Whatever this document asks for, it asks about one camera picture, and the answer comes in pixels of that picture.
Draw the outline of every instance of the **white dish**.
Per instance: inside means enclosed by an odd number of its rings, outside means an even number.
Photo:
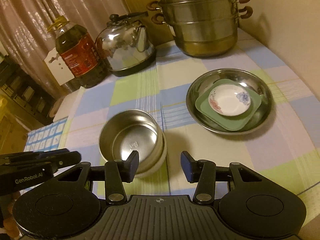
[[[162,164],[164,163],[165,161],[165,158],[167,156],[167,140],[164,136],[164,132],[162,133],[162,137],[163,137],[163,151],[162,151],[162,154],[159,158],[159,160],[156,162],[155,165],[152,166],[152,168],[150,168],[149,170],[145,171],[145,172],[142,172],[142,173],[138,173],[136,174],[134,177],[135,178],[144,178],[144,177],[147,177],[149,175],[152,175],[153,173],[155,173],[157,170],[159,170],[162,166]]]
[[[223,84],[215,87],[208,97],[209,105],[217,113],[236,116],[247,111],[251,105],[248,92],[236,85]]]

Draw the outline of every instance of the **table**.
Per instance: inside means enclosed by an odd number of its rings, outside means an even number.
[[[275,115],[255,133],[220,136],[197,124],[185,97],[200,75],[219,68],[238,68],[259,76],[270,87]],[[127,194],[190,194],[180,168],[180,153],[208,159],[218,166],[240,162],[298,195],[307,207],[305,223],[320,213],[320,102],[303,81],[268,48],[239,29],[237,45],[220,57],[191,58],[169,42],[157,48],[156,63],[140,73],[109,76],[91,89],[80,89],[61,136],[59,148],[77,150],[83,161],[103,165],[98,138],[104,123],[127,109],[150,113],[168,144],[166,162],[155,174],[125,184]],[[93,192],[104,198],[104,183]],[[216,197],[227,192],[218,183]]]

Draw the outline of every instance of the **green square plate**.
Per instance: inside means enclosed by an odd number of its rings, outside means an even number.
[[[249,93],[252,102],[247,111],[237,116],[224,116],[218,114],[209,105],[208,97],[212,89],[224,84],[233,84],[239,86],[238,83],[230,79],[218,80],[206,92],[198,97],[198,99],[196,100],[196,108],[198,109],[198,111],[209,117],[212,121],[216,122],[223,128],[229,131],[238,131],[242,129],[247,124],[247,122],[249,122],[253,114],[257,111],[257,109],[261,105],[261,97],[253,90],[245,88],[245,90],[247,90],[247,92]]]

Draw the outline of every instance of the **black knob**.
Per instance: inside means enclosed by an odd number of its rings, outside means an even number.
[[[112,22],[118,22],[119,21],[119,15],[118,14],[111,14],[109,17],[110,21]]]

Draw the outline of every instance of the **stainless steel plate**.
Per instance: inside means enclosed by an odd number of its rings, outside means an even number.
[[[99,148],[106,161],[126,160],[139,152],[137,173],[150,169],[163,150],[163,133],[156,121],[141,110],[128,110],[113,116],[103,127]]]
[[[262,103],[250,121],[239,131],[229,131],[206,117],[196,109],[197,98],[209,89],[219,79],[231,79],[240,85],[254,90],[262,97]],[[217,69],[198,77],[189,87],[186,104],[189,113],[204,128],[219,134],[240,135],[257,130],[270,116],[273,110],[273,97],[269,87],[257,76],[233,68]]]

